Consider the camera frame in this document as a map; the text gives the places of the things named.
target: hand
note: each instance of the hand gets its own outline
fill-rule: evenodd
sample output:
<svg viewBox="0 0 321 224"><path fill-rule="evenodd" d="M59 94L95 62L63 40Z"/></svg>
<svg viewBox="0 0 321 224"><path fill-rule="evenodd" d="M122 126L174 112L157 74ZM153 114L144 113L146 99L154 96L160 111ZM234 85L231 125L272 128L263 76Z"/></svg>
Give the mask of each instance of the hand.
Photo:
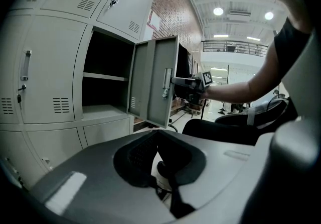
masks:
<svg viewBox="0 0 321 224"><path fill-rule="evenodd" d="M210 88L209 86L208 86L208 87L205 87L204 92L201 94L200 100L208 99L208 97L209 97L208 89L209 89L209 88Z"/></svg>

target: ceiling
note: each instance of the ceiling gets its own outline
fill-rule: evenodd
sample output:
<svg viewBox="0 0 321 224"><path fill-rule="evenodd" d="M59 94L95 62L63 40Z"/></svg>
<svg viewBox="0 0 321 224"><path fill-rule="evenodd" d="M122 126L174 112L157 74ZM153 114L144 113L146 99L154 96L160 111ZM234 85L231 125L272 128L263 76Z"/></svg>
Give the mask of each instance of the ceiling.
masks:
<svg viewBox="0 0 321 224"><path fill-rule="evenodd" d="M287 17L285 7L276 0L191 0L203 29L204 40L213 40L216 35L229 35L230 40L248 41L247 37L261 39L261 44L270 44L273 30L282 28ZM213 9L221 7L221 16L213 14ZM247 20L231 20L230 10L249 12ZM267 12L273 12L274 18L265 19Z"/></svg>

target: locker lock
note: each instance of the locker lock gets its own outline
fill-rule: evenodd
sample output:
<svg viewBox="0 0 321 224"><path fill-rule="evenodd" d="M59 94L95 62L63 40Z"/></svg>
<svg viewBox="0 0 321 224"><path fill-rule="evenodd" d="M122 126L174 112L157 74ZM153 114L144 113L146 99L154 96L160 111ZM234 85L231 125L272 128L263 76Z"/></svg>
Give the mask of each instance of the locker lock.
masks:
<svg viewBox="0 0 321 224"><path fill-rule="evenodd" d="M25 84L23 84L22 87L18 89L18 91L25 90L26 88L27 88L27 86Z"/></svg>
<svg viewBox="0 0 321 224"><path fill-rule="evenodd" d="M108 9L109 9L110 7L113 7L116 3L117 3L117 2L116 2L115 0L111 0Z"/></svg>

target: locker shelf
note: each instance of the locker shelf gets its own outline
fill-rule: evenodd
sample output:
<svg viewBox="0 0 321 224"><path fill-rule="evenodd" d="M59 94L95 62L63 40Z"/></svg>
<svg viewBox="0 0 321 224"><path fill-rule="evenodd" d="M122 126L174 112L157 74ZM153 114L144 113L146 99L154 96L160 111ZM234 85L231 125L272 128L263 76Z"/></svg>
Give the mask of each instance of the locker shelf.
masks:
<svg viewBox="0 0 321 224"><path fill-rule="evenodd" d="M125 108L124 109L120 107L116 108L109 104L83 106L82 109L83 109L83 115L84 115L83 121L109 118L109 117L119 117L119 119L121 119L121 117L126 118L128 116L128 114L125 111Z"/></svg>
<svg viewBox="0 0 321 224"><path fill-rule="evenodd" d="M116 77L116 76L109 76L109 75L102 75L102 74L95 74L95 73L88 73L88 72L84 72L83 76L92 77L92 78L111 79L111 80L118 80L118 81L128 81L128 78L125 78L125 77Z"/></svg>

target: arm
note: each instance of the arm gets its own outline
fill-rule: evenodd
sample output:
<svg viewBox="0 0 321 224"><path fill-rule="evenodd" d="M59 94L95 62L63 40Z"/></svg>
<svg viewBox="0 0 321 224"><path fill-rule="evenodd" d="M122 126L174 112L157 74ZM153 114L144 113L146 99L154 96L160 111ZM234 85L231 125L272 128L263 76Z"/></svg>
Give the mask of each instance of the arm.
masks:
<svg viewBox="0 0 321 224"><path fill-rule="evenodd" d="M230 103L245 103L258 100L280 84L279 64L274 41L267 50L265 62L259 72L248 82L231 85L210 86L202 99Z"/></svg>

